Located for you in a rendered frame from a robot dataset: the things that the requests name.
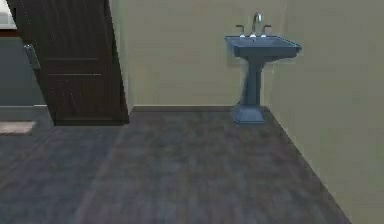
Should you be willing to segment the blue pedestal sink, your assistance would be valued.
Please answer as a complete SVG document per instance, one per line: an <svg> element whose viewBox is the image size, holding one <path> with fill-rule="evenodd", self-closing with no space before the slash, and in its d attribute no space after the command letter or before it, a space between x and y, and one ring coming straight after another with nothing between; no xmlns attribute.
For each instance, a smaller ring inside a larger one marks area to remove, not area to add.
<svg viewBox="0 0 384 224"><path fill-rule="evenodd" d="M240 100L233 108L233 120L240 124L264 123L260 103L262 70L267 63L295 58L302 46L280 36L226 36L224 40L233 56L248 64Z"/></svg>

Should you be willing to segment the dark brown room door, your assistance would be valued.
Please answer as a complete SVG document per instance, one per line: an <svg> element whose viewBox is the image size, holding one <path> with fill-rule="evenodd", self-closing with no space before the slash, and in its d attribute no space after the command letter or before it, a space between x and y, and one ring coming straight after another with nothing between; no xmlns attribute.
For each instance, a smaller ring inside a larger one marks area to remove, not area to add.
<svg viewBox="0 0 384 224"><path fill-rule="evenodd" d="M129 122L111 0L6 0L52 122Z"/></svg>

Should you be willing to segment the silver sink faucet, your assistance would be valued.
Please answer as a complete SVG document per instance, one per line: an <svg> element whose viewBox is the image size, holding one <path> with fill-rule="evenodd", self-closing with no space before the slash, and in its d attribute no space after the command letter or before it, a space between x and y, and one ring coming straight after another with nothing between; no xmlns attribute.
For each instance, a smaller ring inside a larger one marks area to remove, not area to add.
<svg viewBox="0 0 384 224"><path fill-rule="evenodd" d="M257 37L257 32L256 32L256 28L257 28L257 25L258 24L261 24L263 22L263 16L261 13L258 13L256 12L253 16L253 19L252 19L252 25L251 25L251 32L249 34L249 36L251 38L254 38L254 37ZM237 24L236 25L236 28L239 28L240 29L240 34L239 36L241 38L244 38L245 37L245 26L244 25L241 25L241 24ZM266 24L262 27L261 29L261 33L260 33L260 37L262 38L265 38L267 36L267 33L266 33L266 29L267 28L271 28L271 25L270 24Z"/></svg>

